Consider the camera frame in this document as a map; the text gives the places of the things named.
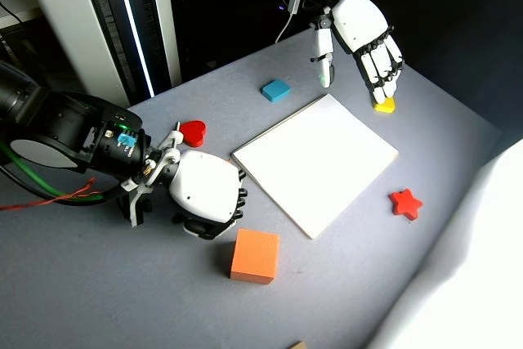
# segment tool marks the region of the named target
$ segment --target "white board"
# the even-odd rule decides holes
[[[328,94],[232,155],[315,239],[398,151]]]

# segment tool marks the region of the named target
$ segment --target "red star-shaped block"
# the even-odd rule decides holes
[[[403,214],[410,221],[418,218],[418,209],[423,206],[422,201],[414,198],[408,188],[401,192],[393,192],[389,195],[389,199],[394,204],[394,214]]]

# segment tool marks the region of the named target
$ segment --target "orange block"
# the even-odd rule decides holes
[[[278,269],[279,236],[258,230],[239,229],[235,256],[230,268],[232,280],[269,284]]]

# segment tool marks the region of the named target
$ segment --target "yellow block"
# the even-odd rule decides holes
[[[386,114],[391,114],[396,109],[396,103],[394,102],[394,98],[386,98],[383,104],[378,104],[377,102],[374,102],[374,109],[378,112],[385,112]]]

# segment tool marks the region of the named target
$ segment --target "robotic hand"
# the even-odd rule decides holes
[[[378,104],[393,97],[403,56],[391,36],[390,27],[370,0],[325,0],[324,14],[315,22],[316,57],[320,83],[329,87],[334,79],[331,28],[356,63]]]
[[[121,183],[101,194],[101,202],[118,198],[126,218],[142,221],[142,195],[166,186],[184,228],[202,239],[214,239],[243,216],[245,173],[214,155],[177,149],[183,135],[169,132],[156,147],[134,113],[100,98],[57,93],[37,85],[0,62],[0,149],[13,150],[34,163],[85,172],[91,168]],[[17,184],[24,183],[2,167]],[[26,190],[54,199],[31,186]],[[57,203],[87,205],[83,201]]]

